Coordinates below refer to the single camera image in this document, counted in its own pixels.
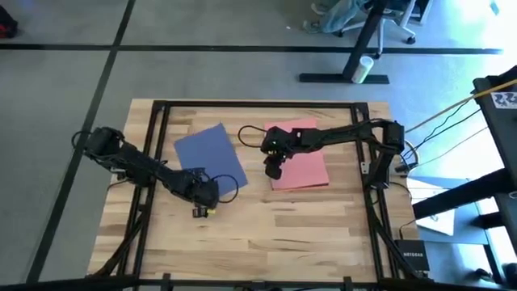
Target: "black floor stripe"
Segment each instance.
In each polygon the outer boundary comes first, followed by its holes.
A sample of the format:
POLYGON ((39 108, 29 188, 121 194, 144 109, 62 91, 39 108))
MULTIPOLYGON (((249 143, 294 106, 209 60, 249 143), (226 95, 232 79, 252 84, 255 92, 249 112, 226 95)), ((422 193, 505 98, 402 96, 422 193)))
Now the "black floor stripe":
MULTIPOLYGON (((236 52, 236 53, 351 53, 353 47, 254 46, 254 45, 121 45, 125 52, 236 52)), ((377 53, 367 48, 365 53, 377 53)), ((500 48, 384 48, 383 54, 498 55, 500 48)))
POLYGON ((120 20, 119 29, 116 32, 115 41, 113 41, 113 45, 115 46, 118 46, 122 43, 122 38, 124 37, 124 33, 128 28, 129 19, 131 18, 132 9, 135 7, 136 1, 137 0, 128 0, 128 5, 126 6, 126 10, 124 11, 122 20, 120 20))
MULTIPOLYGON (((130 1, 133 7, 135 0, 130 1)), ((116 42, 107 44, 0 44, 0 50, 107 51, 124 52, 235 52, 235 53, 351 53, 352 47, 271 46, 271 45, 138 45, 120 44, 127 24, 119 27, 116 42)), ((368 48, 365 53, 376 53, 368 48)), ((501 48, 384 48, 383 54, 500 55, 501 48)))
POLYGON ((113 45, 111 46, 111 51, 107 56, 106 64, 104 65, 103 72, 101 73, 99 82, 97 83, 94 96, 91 100, 88 112, 86 113, 86 118, 82 124, 81 131, 83 133, 79 135, 72 159, 70 160, 70 163, 66 169, 65 178, 61 183, 57 198, 54 202, 54 206, 50 214, 50 218, 48 219, 48 223, 45 226, 45 231, 41 238, 40 245, 38 246, 35 258, 32 261, 32 266, 27 275, 27 283, 36 283, 40 279, 40 275, 43 271, 50 247, 52 246, 54 236, 56 235, 57 227, 59 226, 59 221, 61 220, 63 211, 65 210, 66 201, 68 200, 70 190, 74 184, 75 175, 78 172, 79 164, 82 158, 82 150, 88 138, 86 132, 90 132, 91 128, 93 127, 95 117, 97 116, 97 111, 99 110, 100 103, 103 99, 104 91, 106 90, 107 81, 110 78, 111 70, 115 64, 117 54, 116 48, 124 37, 124 33, 128 26, 129 18, 131 17, 135 1, 136 0, 128 0, 124 16, 120 21, 119 29, 116 33, 113 45))
POLYGON ((109 44, 0 44, 0 50, 109 51, 109 44))

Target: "chair wheel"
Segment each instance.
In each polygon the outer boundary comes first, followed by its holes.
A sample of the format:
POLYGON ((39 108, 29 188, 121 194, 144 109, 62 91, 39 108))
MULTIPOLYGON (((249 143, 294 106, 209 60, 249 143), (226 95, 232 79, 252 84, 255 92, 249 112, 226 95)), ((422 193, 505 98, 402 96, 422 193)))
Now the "chair wheel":
POLYGON ((407 44, 414 44, 415 42, 417 42, 417 39, 414 36, 408 37, 408 39, 406 40, 407 44))

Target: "table leg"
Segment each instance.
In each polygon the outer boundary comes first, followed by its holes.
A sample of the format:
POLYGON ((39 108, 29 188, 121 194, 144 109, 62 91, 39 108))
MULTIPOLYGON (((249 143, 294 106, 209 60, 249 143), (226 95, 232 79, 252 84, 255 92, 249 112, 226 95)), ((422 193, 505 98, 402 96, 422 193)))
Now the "table leg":
POLYGON ((461 205, 489 198, 496 193, 508 193, 513 189, 510 174, 506 169, 501 169, 414 204, 414 218, 418 220, 429 217, 461 205))
POLYGON ((480 215, 473 220, 473 224, 481 227, 483 230, 504 225, 500 212, 480 215))

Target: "cable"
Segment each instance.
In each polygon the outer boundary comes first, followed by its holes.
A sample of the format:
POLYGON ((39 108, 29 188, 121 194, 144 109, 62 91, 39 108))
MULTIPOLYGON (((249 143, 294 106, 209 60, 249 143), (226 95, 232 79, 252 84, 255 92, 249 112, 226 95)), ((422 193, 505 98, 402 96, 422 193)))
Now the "cable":
POLYGON ((261 131, 261 132, 263 132, 263 133, 265 133, 265 132, 266 132, 266 130, 261 129, 261 128, 258 128, 258 127, 253 126, 253 125, 244 125, 244 126, 242 126, 242 127, 241 127, 241 129, 239 129, 239 132, 237 133, 237 139, 238 139, 238 140, 239 140, 239 141, 240 141, 244 146, 247 146, 247 147, 250 147, 250 148, 259 148, 259 147, 260 147, 260 145, 250 145, 250 144, 245 143, 245 142, 241 139, 241 131, 242 131, 243 129, 256 129, 256 130, 261 131))
POLYGON ((235 188, 235 194, 233 194, 232 199, 227 200, 227 201, 221 201, 221 200, 219 200, 219 203, 222 203, 222 204, 228 204, 228 203, 230 203, 230 202, 234 201, 234 200, 235 200, 235 198, 237 198, 237 195, 239 194, 239 182, 237 181, 237 179, 235 179, 235 177, 233 177, 232 175, 227 175, 227 174, 217 175, 217 176, 215 176, 215 177, 211 178, 210 180, 219 179, 219 178, 221 178, 221 177, 228 177, 228 178, 231 178, 231 179, 235 182, 235 186, 237 186, 237 187, 235 188))
POLYGON ((464 142, 468 141, 469 139, 471 139, 471 138, 475 137, 476 135, 478 135, 479 133, 481 133, 482 131, 484 131, 484 130, 485 130, 485 129, 487 129, 487 128, 488 128, 488 127, 485 127, 485 128, 483 128, 483 129, 481 129, 481 130, 477 131, 476 133, 474 133, 474 134, 473 134, 473 135, 471 135, 470 137, 467 137, 467 138, 465 138, 463 141, 460 141, 457 145, 454 145, 452 148, 450 148, 449 150, 447 150, 445 153, 443 153, 443 154, 439 155, 439 156, 438 156, 438 157, 436 157, 436 158, 432 158, 432 159, 430 159, 430 160, 429 160, 429 161, 427 161, 427 162, 423 162, 422 164, 417 165, 417 167, 421 167, 421 166, 423 166, 423 165, 425 165, 425 164, 428 164, 428 163, 430 163, 430 162, 434 162, 435 160, 437 160, 437 159, 439 159, 439 158, 442 158, 444 155, 446 155, 446 154, 448 154, 448 153, 452 152, 455 148, 457 148, 458 146, 460 146, 462 143, 464 143, 464 142))
POLYGON ((91 132, 86 131, 86 130, 79 130, 78 132, 74 133, 74 135, 72 136, 72 139, 71 139, 72 147, 74 148, 74 150, 75 150, 75 147, 77 145, 77 143, 75 142, 75 137, 77 137, 77 135, 79 135, 81 133, 91 134, 91 132))
POLYGON ((122 179, 122 180, 120 180, 118 182, 111 183, 109 186, 107 186, 106 190, 109 190, 113 186, 120 185, 120 184, 126 183, 126 182, 129 182, 129 179, 122 179))
POLYGON ((406 130, 406 133, 410 133, 410 132, 414 131, 415 129, 421 127, 422 125, 428 123, 429 121, 434 120, 436 117, 441 116, 445 112, 448 112, 449 110, 452 110, 453 108, 461 105, 462 103, 465 103, 465 102, 467 102, 469 100, 472 100, 472 99, 475 99, 475 98, 483 97, 483 96, 488 95, 488 94, 490 94, 492 92, 504 89, 504 88, 512 86, 514 84, 517 84, 517 79, 509 81, 509 82, 506 82, 506 83, 504 83, 502 85, 499 85, 499 86, 495 86, 495 87, 493 87, 493 88, 491 88, 489 90, 485 90, 483 92, 476 93, 475 95, 472 95, 472 96, 470 96, 468 98, 462 99, 461 101, 454 103, 453 105, 449 106, 448 108, 445 108, 441 112, 438 112, 438 113, 434 114, 433 116, 427 118, 426 120, 422 121, 421 123, 419 123, 419 124, 415 125, 414 127, 406 130))
MULTIPOLYGON (((410 191, 410 189, 409 189, 406 185, 404 185, 404 184, 402 184, 402 183, 398 183, 398 182, 393 182, 393 181, 389 181, 389 183, 391 183, 391 184, 394 184, 394 185, 397 185, 397 186, 399 186, 399 187, 404 188, 404 189, 407 191, 407 193, 410 195, 410 203, 411 203, 411 202, 413 202, 413 197, 411 196, 411 191, 410 191)), ((412 221, 410 221, 410 222, 406 223, 405 225, 401 226, 401 227, 398 229, 398 234, 400 235, 399 237, 400 237, 402 240, 404 239, 404 237, 402 236, 402 228, 404 228, 404 226, 408 226, 408 225, 410 225, 411 223, 413 223, 413 222, 415 222, 415 221, 416 221, 416 219, 414 219, 414 220, 412 220, 412 221)))
POLYGON ((463 106, 465 106, 468 102, 469 102, 469 101, 465 101, 465 103, 461 104, 461 105, 460 105, 460 106, 459 106, 459 107, 458 107, 458 108, 457 108, 457 109, 456 109, 456 110, 455 110, 451 115, 449 115, 449 116, 447 116, 447 118, 445 118, 445 120, 442 122, 442 124, 440 124, 440 125, 436 126, 436 127, 433 129, 433 131, 432 131, 431 133, 429 133, 429 135, 428 135, 426 138, 424 138, 423 140, 424 140, 424 141, 426 141, 426 140, 427 140, 427 138, 429 138, 429 137, 431 137, 433 134, 435 134, 435 131, 436 131, 437 129, 439 129, 439 128, 441 128, 442 126, 444 126, 444 125, 447 123, 447 121, 449 120, 449 118, 451 118, 451 117, 453 117, 455 114, 457 114, 457 113, 458 113, 458 111, 459 111, 459 110, 461 110, 461 108, 462 108, 463 106))
POLYGON ((455 124, 452 124, 452 125, 449 125, 447 128, 443 129, 442 131, 440 131, 439 133, 433 135, 432 137, 428 137, 425 141, 422 141, 420 142, 417 146, 414 147, 415 150, 418 150, 420 148, 420 146, 422 146, 423 144, 425 144, 426 142, 430 141, 431 139, 435 138, 435 137, 438 137, 440 134, 442 133, 445 133, 446 131, 448 131, 449 129, 457 126, 458 124, 466 121, 468 118, 476 115, 476 113, 478 113, 479 111, 481 111, 481 109, 477 109, 475 112, 471 113, 469 116, 465 117, 464 119, 456 122, 455 124))
POLYGON ((409 146, 409 148, 410 148, 411 152, 413 152, 413 153, 414 153, 414 162, 415 162, 416 164, 418 164, 418 162, 420 161, 420 157, 418 156, 418 152, 417 152, 417 150, 414 148, 414 145, 413 145, 410 141, 408 141, 408 140, 404 140, 404 143, 406 143, 406 144, 407 144, 407 146, 409 146))
POLYGON ((406 227, 406 226, 410 225, 411 223, 415 222, 415 221, 417 221, 417 220, 416 220, 416 219, 414 219, 414 220, 412 220, 412 221, 410 221, 410 222, 406 223, 405 225, 401 226, 401 227, 398 229, 398 235, 399 235, 399 237, 401 238, 401 240, 404 240, 404 236, 402 235, 402 229, 403 229, 404 227, 406 227))

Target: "sticker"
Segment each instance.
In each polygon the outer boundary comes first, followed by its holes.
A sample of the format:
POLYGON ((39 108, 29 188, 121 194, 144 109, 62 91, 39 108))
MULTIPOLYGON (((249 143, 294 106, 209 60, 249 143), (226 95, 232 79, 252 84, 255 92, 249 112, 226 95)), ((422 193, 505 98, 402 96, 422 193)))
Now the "sticker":
POLYGON ((517 109, 517 92, 495 92, 492 100, 496 108, 517 109))

